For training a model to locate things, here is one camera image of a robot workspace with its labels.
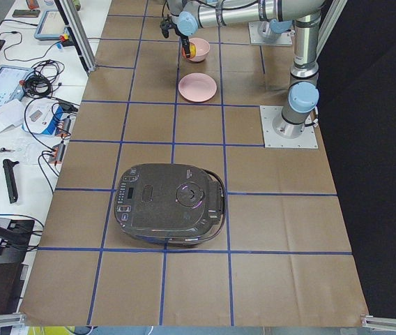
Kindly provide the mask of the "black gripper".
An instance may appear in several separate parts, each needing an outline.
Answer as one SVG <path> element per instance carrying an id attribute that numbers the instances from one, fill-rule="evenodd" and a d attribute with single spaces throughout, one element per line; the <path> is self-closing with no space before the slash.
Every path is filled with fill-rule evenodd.
<path id="1" fill-rule="evenodd" d="M 177 34 L 176 16 L 167 15 L 166 17 L 163 17 L 160 22 L 160 30 L 164 38 L 169 37 L 170 31 L 173 31 L 174 34 Z M 181 36 L 181 50 L 182 55 L 185 58 L 191 57 L 190 41 L 187 36 Z"/>

